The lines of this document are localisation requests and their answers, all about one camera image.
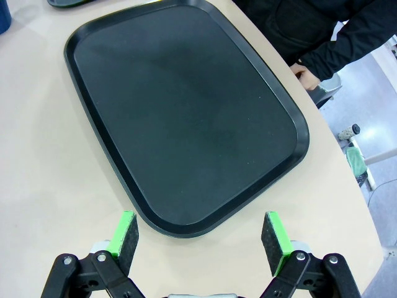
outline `tray rim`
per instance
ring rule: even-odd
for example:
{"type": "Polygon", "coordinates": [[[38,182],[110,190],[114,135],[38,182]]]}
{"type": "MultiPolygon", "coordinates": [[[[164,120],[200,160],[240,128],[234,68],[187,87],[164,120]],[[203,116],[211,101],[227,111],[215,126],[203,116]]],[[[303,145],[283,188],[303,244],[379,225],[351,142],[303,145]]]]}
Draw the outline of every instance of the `tray rim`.
{"type": "Polygon", "coordinates": [[[106,16],[91,20],[77,28],[71,34],[65,45],[64,57],[74,87],[91,123],[92,129],[94,130],[97,139],[101,144],[101,147],[104,150],[117,177],[119,178],[124,190],[144,221],[149,226],[165,235],[177,238],[192,238],[206,234],[231,217],[233,214],[237,213],[237,211],[241,210],[262,192],[271,187],[271,185],[273,185],[276,181],[285,176],[291,169],[296,167],[296,165],[299,164],[307,154],[310,144],[310,133],[301,110],[295,104],[295,101],[291,98],[284,86],[281,85],[280,81],[273,74],[271,69],[267,66],[267,63],[255,51],[255,49],[249,44],[243,35],[213,4],[210,4],[205,0],[162,0],[141,6],[129,7],[121,11],[116,11],[111,14],[107,14],[106,16]],[[290,116],[297,132],[297,143],[295,150],[288,158],[283,160],[283,162],[281,162],[266,175],[257,181],[254,181],[251,186],[245,190],[242,190],[240,194],[237,194],[236,197],[214,211],[211,215],[197,223],[190,225],[177,225],[167,222],[150,209],[149,204],[146,202],[146,199],[143,197],[138,185],[130,174],[127,166],[124,164],[123,158],[113,143],[111,136],[106,131],[105,125],[100,119],[100,116],[98,115],[96,108],[92,103],[91,97],[89,96],[84,81],[79,74],[77,64],[74,60],[74,50],[78,44],[84,40],[85,37],[96,30],[100,30],[106,25],[112,25],[132,17],[141,16],[143,14],[156,12],[158,10],[167,9],[174,6],[192,6],[201,9],[210,15],[210,17],[225,32],[225,34],[229,36],[229,38],[236,44],[236,46],[262,77],[264,82],[268,85],[270,90],[275,94],[276,98],[290,116]]]}

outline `jacket sleeve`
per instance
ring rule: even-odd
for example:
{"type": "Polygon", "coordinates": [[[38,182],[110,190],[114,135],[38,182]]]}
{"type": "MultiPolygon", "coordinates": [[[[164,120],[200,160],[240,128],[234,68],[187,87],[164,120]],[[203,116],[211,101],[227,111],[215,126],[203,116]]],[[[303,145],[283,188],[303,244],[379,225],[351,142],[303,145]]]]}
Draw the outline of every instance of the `jacket sleeve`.
{"type": "Polygon", "coordinates": [[[397,0],[374,0],[356,13],[337,35],[300,60],[321,81],[383,45],[397,33],[397,0]]]}

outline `metal bar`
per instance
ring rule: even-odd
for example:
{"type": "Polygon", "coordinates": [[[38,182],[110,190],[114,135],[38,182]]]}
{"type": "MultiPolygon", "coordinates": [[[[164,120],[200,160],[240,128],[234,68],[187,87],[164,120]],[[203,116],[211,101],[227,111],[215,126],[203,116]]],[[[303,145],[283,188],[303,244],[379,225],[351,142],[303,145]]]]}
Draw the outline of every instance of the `metal bar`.
{"type": "Polygon", "coordinates": [[[374,163],[378,163],[379,161],[387,160],[388,158],[391,158],[396,155],[397,155],[397,148],[394,148],[392,150],[383,152],[381,154],[370,156],[370,157],[364,159],[364,162],[368,166],[368,165],[372,165],[374,163]]]}

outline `blue object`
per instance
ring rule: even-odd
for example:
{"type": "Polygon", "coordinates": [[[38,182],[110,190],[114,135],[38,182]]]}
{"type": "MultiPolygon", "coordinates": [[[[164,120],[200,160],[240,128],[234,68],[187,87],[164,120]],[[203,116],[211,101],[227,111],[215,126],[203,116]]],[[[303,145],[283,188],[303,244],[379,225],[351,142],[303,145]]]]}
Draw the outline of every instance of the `blue object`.
{"type": "Polygon", "coordinates": [[[8,9],[7,1],[0,0],[0,34],[7,31],[11,25],[11,14],[8,9]]]}

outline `green cloth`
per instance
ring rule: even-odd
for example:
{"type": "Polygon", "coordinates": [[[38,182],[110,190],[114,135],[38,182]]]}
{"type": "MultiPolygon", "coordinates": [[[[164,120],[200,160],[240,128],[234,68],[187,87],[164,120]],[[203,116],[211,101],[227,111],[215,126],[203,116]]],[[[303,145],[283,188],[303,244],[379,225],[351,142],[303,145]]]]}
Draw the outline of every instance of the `green cloth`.
{"type": "Polygon", "coordinates": [[[365,164],[364,157],[361,155],[358,148],[349,147],[346,149],[346,158],[356,178],[366,172],[367,165],[365,164]]]}

